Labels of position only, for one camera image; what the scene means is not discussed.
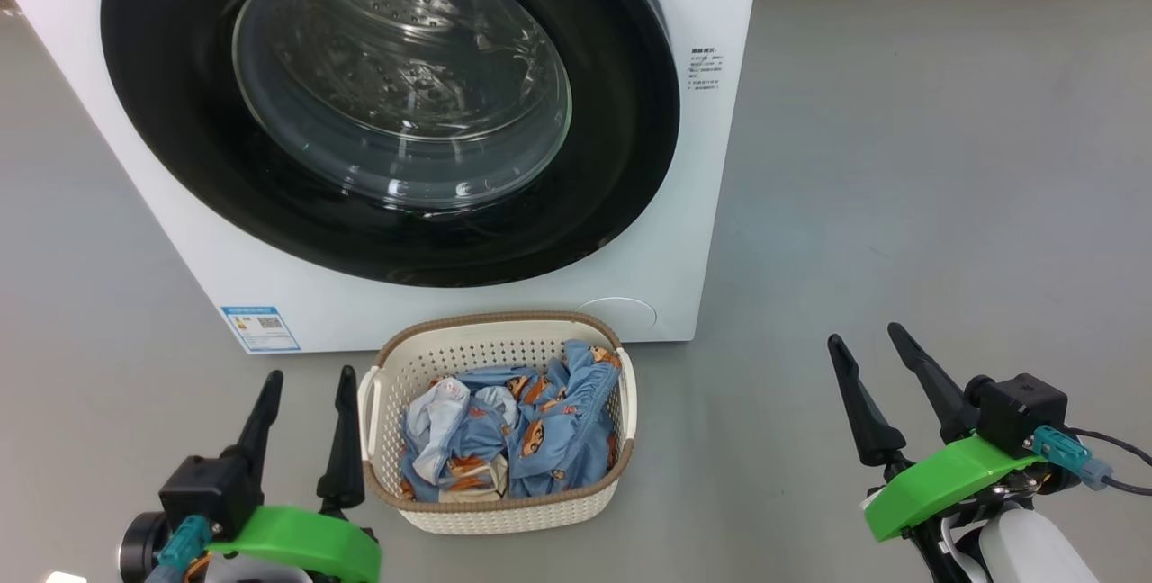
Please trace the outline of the cream basket with brown rim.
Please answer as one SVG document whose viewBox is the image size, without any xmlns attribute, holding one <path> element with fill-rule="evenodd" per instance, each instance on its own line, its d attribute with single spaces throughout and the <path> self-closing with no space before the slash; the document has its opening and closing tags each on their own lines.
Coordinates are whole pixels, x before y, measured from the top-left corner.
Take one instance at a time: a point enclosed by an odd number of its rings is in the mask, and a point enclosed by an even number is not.
<svg viewBox="0 0 1152 583">
<path fill-rule="evenodd" d="M 617 381 L 602 403 L 616 442 L 612 468 L 584 489 L 482 502 L 420 502 L 401 485 L 404 407 L 435 377 L 469 368 L 525 365 L 538 371 L 563 356 L 564 341 L 600 346 L 617 359 Z M 631 358 L 617 334 L 588 315 L 529 311 L 423 321 L 393 336 L 359 383 L 362 460 L 369 489 L 425 533 L 530 533 L 575 525 L 602 512 L 635 448 L 638 402 Z"/>
</svg>

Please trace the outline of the blue energy label sticker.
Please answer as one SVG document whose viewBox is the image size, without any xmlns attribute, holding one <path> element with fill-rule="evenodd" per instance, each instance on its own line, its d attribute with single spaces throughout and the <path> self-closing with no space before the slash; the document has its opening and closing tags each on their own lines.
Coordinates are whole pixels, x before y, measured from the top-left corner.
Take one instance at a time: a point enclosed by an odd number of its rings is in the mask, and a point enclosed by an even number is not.
<svg viewBox="0 0 1152 583">
<path fill-rule="evenodd" d="M 221 313 L 249 354 L 301 351 L 276 306 L 222 306 Z"/>
</svg>

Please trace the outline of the small printed text label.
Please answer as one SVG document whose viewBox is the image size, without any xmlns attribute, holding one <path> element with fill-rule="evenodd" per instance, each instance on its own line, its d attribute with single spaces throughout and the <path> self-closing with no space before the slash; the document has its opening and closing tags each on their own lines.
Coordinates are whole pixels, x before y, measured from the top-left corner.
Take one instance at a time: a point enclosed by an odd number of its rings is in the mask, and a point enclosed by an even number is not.
<svg viewBox="0 0 1152 583">
<path fill-rule="evenodd" d="M 690 92 L 713 91 L 723 83 L 725 55 L 713 47 L 688 54 L 685 88 Z"/>
</svg>

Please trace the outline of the white garment with red print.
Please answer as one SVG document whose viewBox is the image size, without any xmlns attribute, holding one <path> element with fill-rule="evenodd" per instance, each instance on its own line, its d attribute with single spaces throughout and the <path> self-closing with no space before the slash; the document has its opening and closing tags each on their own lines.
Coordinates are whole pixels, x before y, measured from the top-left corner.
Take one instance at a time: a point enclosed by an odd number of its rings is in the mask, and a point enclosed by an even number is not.
<svg viewBox="0 0 1152 583">
<path fill-rule="evenodd" d="M 441 379 L 406 411 L 412 470 L 437 486 L 462 478 L 505 454 L 518 421 L 510 389 L 488 386 L 473 393 L 456 378 Z"/>
</svg>

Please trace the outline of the round white filter cover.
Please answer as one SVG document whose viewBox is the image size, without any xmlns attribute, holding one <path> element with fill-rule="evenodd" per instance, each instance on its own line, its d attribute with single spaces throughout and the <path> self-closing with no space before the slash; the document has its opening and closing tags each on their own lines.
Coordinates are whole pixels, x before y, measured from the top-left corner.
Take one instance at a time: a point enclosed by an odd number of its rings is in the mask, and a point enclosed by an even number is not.
<svg viewBox="0 0 1152 583">
<path fill-rule="evenodd" d="M 576 311 L 604 321 L 617 336 L 642 336 L 654 328 L 658 320 L 654 308 L 628 297 L 585 301 Z"/>
</svg>

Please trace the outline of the blue bear-print garment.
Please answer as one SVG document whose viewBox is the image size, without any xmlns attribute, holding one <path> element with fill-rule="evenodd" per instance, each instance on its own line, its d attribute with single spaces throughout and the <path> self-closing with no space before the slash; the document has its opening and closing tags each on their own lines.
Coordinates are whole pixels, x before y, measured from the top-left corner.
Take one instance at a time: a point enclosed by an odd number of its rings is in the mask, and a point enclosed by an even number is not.
<svg viewBox="0 0 1152 583">
<path fill-rule="evenodd" d="M 608 350 L 569 340 L 564 341 L 563 355 L 551 359 L 544 372 L 508 365 L 445 377 L 465 383 L 473 393 L 488 386 L 510 389 L 520 409 L 518 427 L 505 454 L 438 486 L 422 480 L 412 470 L 404 412 L 406 452 L 400 459 L 403 497 L 432 504 L 501 501 L 551 495 L 596 483 L 613 465 L 611 452 L 616 436 L 602 403 L 616 386 L 617 370 L 620 362 Z M 429 388 L 445 378 L 435 379 Z"/>
</svg>

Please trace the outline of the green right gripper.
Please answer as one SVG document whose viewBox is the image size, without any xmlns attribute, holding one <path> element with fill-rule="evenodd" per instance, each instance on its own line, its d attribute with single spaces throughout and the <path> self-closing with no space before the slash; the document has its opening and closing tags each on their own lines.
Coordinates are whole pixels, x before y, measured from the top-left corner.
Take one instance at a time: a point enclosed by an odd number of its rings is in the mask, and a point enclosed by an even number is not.
<svg viewBox="0 0 1152 583">
<path fill-rule="evenodd" d="M 905 437 L 880 414 L 867 387 L 861 383 L 861 368 L 842 336 L 828 336 L 832 369 L 861 464 L 904 467 L 887 477 L 885 487 L 864 508 L 867 529 L 880 543 L 901 537 L 905 529 L 920 525 L 983 489 L 991 489 L 1005 476 L 1044 462 L 1034 454 L 1013 459 L 979 436 L 971 436 L 978 411 L 968 402 L 964 391 L 900 321 L 889 321 L 887 333 L 905 369 L 920 383 L 940 423 L 940 439 L 948 446 L 924 461 L 905 462 L 902 454 Z"/>
</svg>

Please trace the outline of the white front-load washing machine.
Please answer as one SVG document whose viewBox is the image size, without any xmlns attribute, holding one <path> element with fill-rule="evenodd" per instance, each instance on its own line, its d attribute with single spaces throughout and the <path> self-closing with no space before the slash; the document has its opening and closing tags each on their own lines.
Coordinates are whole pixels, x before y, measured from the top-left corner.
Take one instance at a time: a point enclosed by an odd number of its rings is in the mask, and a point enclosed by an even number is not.
<svg viewBox="0 0 1152 583">
<path fill-rule="evenodd" d="M 189 194 L 132 127 L 104 59 L 103 0 L 15 2 L 220 316 L 222 306 L 276 306 L 300 353 L 366 351 L 416 321 L 573 312 L 585 301 L 628 297 L 654 308 L 658 320 L 642 336 L 621 340 L 695 336 L 753 0 L 657 0 L 679 76 L 679 144 L 662 186 L 635 222 L 571 265 L 517 283 L 464 288 L 378 283 L 296 258 L 238 229 Z M 690 92 L 689 54 L 703 47 L 723 54 L 723 83 Z"/>
</svg>

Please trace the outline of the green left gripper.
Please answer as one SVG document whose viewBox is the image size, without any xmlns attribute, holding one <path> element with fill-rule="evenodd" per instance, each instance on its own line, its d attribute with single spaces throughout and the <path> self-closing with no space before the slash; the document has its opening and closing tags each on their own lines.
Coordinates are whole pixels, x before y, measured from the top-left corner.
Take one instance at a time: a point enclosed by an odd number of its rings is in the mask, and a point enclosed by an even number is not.
<svg viewBox="0 0 1152 583">
<path fill-rule="evenodd" d="M 270 430 L 276 421 L 285 373 L 272 371 L 256 396 L 238 440 L 221 459 L 238 460 L 260 486 Z M 213 538 L 181 578 L 153 574 L 161 548 L 175 530 L 165 513 L 144 513 L 127 528 L 119 546 L 122 583 L 379 583 L 382 547 L 344 516 L 364 502 L 361 411 L 355 369 L 344 365 L 335 394 L 338 423 L 328 468 L 319 478 L 320 509 L 258 507 L 234 542 Z"/>
</svg>

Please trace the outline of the black round glass door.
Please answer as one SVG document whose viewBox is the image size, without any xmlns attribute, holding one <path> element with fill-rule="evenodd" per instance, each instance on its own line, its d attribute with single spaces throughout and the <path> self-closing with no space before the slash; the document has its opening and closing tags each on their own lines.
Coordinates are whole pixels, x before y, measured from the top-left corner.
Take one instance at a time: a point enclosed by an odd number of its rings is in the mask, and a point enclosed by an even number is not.
<svg viewBox="0 0 1152 583">
<path fill-rule="evenodd" d="M 517 283 L 617 238 L 670 169 L 657 0 L 103 0 L 165 169 L 238 229 L 378 283 Z"/>
</svg>

